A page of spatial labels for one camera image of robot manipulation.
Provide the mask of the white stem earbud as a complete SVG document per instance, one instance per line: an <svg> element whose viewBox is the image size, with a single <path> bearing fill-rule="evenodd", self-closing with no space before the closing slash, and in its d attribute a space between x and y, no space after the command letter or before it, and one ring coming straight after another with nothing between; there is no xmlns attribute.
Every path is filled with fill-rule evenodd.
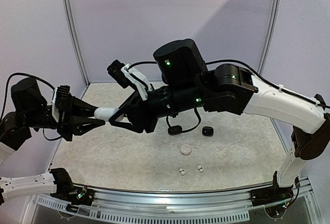
<svg viewBox="0 0 330 224"><path fill-rule="evenodd" d="M203 172L203 171L204 171L204 168L203 168L203 166L201 166L201 165L199 165L199 166L197 167L197 169L198 169L199 172Z"/></svg>

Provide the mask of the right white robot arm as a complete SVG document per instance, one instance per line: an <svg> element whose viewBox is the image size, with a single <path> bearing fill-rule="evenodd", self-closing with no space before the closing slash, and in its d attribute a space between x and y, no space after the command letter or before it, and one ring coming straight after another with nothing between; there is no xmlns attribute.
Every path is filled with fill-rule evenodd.
<svg viewBox="0 0 330 224"><path fill-rule="evenodd" d="M192 39L176 40L154 54L164 86L154 89L134 64L114 61L107 69L123 88L134 92L110 117L113 126L151 133L162 117L202 107L207 112L260 115L293 126L293 153L287 155L273 185L270 201L278 201L291 187L305 162L318 157L329 143L329 113L320 95L313 98L267 81L247 64L219 60L208 70Z"/></svg>

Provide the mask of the right aluminium frame post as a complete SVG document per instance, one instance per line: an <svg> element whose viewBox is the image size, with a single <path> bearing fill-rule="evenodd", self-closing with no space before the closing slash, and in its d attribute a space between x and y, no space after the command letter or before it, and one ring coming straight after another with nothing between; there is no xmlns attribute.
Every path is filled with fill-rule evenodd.
<svg viewBox="0 0 330 224"><path fill-rule="evenodd" d="M271 41L272 41L273 33L275 30L276 18L278 15L280 1L281 0L272 0L272 3L271 3L266 38L265 38L265 41L263 44L263 48L261 51L261 57L260 57L259 64L257 67L257 72L259 74L263 73L263 70L266 65L267 55L268 55L268 52L269 52L269 49L271 46Z"/></svg>

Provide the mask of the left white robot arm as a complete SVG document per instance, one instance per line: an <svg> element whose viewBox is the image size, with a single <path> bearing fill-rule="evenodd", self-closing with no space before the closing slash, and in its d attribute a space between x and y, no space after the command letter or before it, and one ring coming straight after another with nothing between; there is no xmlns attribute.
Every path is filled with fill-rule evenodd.
<svg viewBox="0 0 330 224"><path fill-rule="evenodd" d="M97 127L104 120L95 118L96 107L71 95L70 87L53 87L51 104L42 95L41 79L23 74L23 79L6 86L15 110L1 114L1 161L16 152L32 137L31 130L55 130L61 139L72 141ZM64 168L50 169L29 177L1 177L1 203L36 194L50 194L71 205L91 206L95 191L88 186L75 186Z"/></svg>

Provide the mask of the pink round earbud case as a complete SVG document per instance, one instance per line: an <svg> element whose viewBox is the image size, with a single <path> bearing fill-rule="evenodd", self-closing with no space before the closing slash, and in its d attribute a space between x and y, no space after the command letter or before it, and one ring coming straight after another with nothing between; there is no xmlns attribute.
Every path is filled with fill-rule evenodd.
<svg viewBox="0 0 330 224"><path fill-rule="evenodd" d="M181 145L179 151L183 156L189 156L192 153L192 149L189 145Z"/></svg>

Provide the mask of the white oval earbud case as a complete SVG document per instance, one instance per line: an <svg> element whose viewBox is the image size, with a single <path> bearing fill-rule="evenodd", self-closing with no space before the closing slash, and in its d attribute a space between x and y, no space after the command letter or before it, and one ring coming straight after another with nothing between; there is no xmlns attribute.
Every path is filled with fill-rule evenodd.
<svg viewBox="0 0 330 224"><path fill-rule="evenodd" d="M94 117L98 120L108 121L119 109L112 107L98 107L94 111Z"/></svg>

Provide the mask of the left aluminium frame post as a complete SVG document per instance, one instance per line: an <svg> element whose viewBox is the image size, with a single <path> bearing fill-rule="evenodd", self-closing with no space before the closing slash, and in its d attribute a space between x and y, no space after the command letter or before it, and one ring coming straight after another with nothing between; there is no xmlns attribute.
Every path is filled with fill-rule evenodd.
<svg viewBox="0 0 330 224"><path fill-rule="evenodd" d="M73 51L74 51L75 58L77 61L78 69L80 71L84 85L86 87L88 87L90 85L90 80L88 77L88 72L87 72L85 62L84 62L83 54L80 49L80 44L79 44L79 40L78 40L78 36L77 36L77 31L76 31L72 7L71 7L71 2L70 2L70 0L62 0L62 1L63 1L63 7L64 7L64 14L65 14L65 18L67 20L69 35L71 38L72 47L73 47Z"/></svg>

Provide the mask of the black oval earbud case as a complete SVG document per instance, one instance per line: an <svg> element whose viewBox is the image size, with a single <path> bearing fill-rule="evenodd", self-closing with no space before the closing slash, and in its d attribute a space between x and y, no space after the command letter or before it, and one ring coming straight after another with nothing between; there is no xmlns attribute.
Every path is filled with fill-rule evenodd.
<svg viewBox="0 0 330 224"><path fill-rule="evenodd" d="M175 136L181 134L183 131L183 128L180 125L170 126L168 127L168 134L170 136Z"/></svg>

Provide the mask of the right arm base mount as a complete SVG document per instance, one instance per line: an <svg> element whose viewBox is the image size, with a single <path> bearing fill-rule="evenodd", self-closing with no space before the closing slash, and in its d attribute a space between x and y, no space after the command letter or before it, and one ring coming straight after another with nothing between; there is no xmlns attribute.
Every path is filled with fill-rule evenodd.
<svg viewBox="0 0 330 224"><path fill-rule="evenodd" d="M289 187L279 186L277 181L277 171L275 171L271 186L250 191L252 206L266 205L276 201L284 201L286 199L290 199L290 201L284 205L284 208L287 209L296 201L299 195L300 181L298 176L296 176L294 184L297 188L297 193L295 195L293 194L292 190L293 185Z"/></svg>

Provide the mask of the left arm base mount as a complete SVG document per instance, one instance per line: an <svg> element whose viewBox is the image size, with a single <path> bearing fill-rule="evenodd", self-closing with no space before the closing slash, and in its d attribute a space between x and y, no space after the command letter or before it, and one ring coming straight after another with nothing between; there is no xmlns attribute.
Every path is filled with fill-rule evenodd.
<svg viewBox="0 0 330 224"><path fill-rule="evenodd" d="M95 191L89 186L74 186L68 172L64 168L51 169L50 174L54 177L56 186L55 193L50 196L70 202L72 205L91 206Z"/></svg>

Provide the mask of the white earbud lower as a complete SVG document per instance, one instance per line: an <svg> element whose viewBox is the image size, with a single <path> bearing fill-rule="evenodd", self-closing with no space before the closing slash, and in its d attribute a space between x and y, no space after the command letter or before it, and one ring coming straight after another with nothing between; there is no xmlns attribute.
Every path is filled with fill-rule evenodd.
<svg viewBox="0 0 330 224"><path fill-rule="evenodd" d="M182 168L179 169L179 172L180 172L180 175L185 175L186 174L185 169L182 169Z"/></svg>

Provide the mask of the aluminium frame post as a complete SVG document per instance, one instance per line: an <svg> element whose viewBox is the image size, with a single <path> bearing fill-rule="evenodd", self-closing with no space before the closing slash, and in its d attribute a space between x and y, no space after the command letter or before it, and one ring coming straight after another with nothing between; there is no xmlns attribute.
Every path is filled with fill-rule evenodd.
<svg viewBox="0 0 330 224"><path fill-rule="evenodd" d="M263 48L261 51L261 57L260 57L259 64L257 67L257 72L259 74L263 73L263 70L266 65L267 55L268 55L268 52L269 52L269 49L271 46L271 41L272 41L273 33L275 30L276 18L278 15L280 1L281 0L272 0L272 3L271 3L266 38L265 38L265 41L263 44Z"/></svg>
<svg viewBox="0 0 330 224"><path fill-rule="evenodd" d="M69 35L71 38L72 47L73 47L73 51L74 51L75 58L77 61L78 69L80 71L84 85L86 87L88 87L90 85L90 80L88 77L88 72L87 72L85 62L84 62L83 54L80 49L80 44L79 44L79 40L78 40L78 36L77 36L77 31L76 31L72 7L71 7L71 2L70 2L70 0L62 0L62 1L63 1L63 7L64 7L64 14L65 14L65 18L67 20Z"/></svg>

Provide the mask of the aluminium front rail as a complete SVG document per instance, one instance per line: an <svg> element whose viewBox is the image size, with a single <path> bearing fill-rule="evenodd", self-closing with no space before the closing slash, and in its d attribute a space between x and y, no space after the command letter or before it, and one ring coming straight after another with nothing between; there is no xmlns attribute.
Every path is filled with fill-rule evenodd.
<svg viewBox="0 0 330 224"><path fill-rule="evenodd" d="M142 192L95 188L90 206L69 206L47 194L30 199L23 223L321 223L307 177L300 178L295 202L257 205L252 190L269 183L229 190Z"/></svg>

